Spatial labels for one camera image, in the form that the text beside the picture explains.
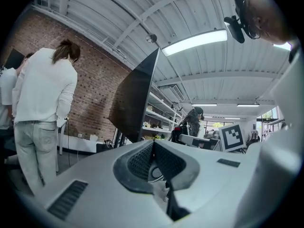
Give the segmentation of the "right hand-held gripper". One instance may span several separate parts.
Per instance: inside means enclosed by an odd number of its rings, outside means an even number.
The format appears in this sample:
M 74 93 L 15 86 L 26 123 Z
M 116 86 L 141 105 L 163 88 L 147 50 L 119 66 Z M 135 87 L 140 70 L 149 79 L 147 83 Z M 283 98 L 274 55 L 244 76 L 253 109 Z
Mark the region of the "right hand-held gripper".
M 245 152 L 245 141 L 239 124 L 231 124 L 219 128 L 219 138 L 204 139 L 180 134 L 179 143 L 218 152 L 234 152 L 240 150 Z

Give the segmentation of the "black TV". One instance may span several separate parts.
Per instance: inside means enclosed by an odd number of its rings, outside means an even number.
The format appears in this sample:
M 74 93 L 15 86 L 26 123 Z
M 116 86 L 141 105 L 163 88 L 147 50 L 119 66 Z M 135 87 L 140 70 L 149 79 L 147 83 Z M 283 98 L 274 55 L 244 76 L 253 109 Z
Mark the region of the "black TV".
M 110 122 L 132 143 L 140 141 L 142 124 L 159 49 L 153 51 L 119 84 L 109 114 Z

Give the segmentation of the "white metal shelf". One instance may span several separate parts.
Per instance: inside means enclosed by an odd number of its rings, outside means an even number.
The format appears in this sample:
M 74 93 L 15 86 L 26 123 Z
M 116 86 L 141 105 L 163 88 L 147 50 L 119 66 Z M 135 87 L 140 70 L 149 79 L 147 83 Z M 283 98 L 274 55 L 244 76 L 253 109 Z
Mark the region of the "white metal shelf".
M 168 140 L 171 132 L 179 125 L 183 115 L 174 106 L 166 104 L 152 92 L 148 95 L 148 103 L 142 125 L 143 140 Z

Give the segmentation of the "black computer monitor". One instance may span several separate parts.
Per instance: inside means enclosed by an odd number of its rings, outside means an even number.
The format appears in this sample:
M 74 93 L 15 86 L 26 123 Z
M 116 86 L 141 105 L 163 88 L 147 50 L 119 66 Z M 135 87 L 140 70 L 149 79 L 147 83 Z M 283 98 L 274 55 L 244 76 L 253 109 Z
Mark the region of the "black computer monitor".
M 17 69 L 22 64 L 24 57 L 25 56 L 22 53 L 20 53 L 19 51 L 17 51 L 16 49 L 13 48 L 5 63 L 5 67 L 7 69 L 10 69 L 10 68 Z

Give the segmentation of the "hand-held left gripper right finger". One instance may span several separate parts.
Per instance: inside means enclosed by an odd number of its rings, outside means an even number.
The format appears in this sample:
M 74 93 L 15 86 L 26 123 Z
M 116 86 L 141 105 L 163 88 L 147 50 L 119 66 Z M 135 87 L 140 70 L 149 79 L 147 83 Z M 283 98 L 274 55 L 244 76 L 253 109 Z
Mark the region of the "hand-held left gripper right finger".
M 259 144 L 241 154 L 154 141 L 153 156 L 172 195 L 168 202 L 162 201 L 160 186 L 154 184 L 154 213 L 239 215 L 259 154 Z

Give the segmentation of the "black bag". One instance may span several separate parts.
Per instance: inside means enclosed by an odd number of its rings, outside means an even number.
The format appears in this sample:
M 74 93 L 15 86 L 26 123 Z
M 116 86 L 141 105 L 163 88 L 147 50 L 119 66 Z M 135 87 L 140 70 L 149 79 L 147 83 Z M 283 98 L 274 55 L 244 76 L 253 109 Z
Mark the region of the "black bag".
M 104 140 L 104 143 L 97 143 L 96 144 L 96 152 L 105 152 L 108 150 L 113 149 L 113 142 L 111 140 Z

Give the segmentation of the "window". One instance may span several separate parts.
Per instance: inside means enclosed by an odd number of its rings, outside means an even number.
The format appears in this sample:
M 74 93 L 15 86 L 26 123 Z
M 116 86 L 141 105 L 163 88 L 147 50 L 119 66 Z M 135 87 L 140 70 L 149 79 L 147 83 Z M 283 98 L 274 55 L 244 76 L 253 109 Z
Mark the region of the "window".
M 261 119 L 263 122 L 270 122 L 278 119 L 278 110 L 277 107 L 274 107 L 272 110 L 269 110 L 268 112 L 264 113 L 261 116 Z

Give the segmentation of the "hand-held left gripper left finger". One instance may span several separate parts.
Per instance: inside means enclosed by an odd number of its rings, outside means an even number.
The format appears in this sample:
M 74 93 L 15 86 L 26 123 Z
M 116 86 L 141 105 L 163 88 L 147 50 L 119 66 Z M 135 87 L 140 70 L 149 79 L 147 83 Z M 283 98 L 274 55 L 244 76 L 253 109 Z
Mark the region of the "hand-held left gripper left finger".
M 35 198 L 60 228 L 166 228 L 171 218 L 153 194 L 126 189 L 114 175 L 122 155 L 149 141 L 94 154 L 79 161 L 41 189 Z

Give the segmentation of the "white air conditioner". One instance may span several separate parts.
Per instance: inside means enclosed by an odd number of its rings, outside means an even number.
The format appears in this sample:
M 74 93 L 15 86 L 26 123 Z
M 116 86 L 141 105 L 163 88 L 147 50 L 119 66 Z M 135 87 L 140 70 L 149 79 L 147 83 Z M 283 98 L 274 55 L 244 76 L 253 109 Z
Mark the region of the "white air conditioner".
M 177 85 L 160 86 L 159 90 L 172 102 L 185 101 L 185 97 Z

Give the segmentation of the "white low bench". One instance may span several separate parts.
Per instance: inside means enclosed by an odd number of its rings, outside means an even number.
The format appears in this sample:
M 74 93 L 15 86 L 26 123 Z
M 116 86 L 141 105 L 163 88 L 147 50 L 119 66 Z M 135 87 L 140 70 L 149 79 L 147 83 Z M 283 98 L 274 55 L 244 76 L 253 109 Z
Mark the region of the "white low bench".
M 57 147 L 59 154 L 62 155 L 63 149 L 72 150 L 76 152 L 97 153 L 97 142 L 81 139 L 68 135 L 58 134 Z

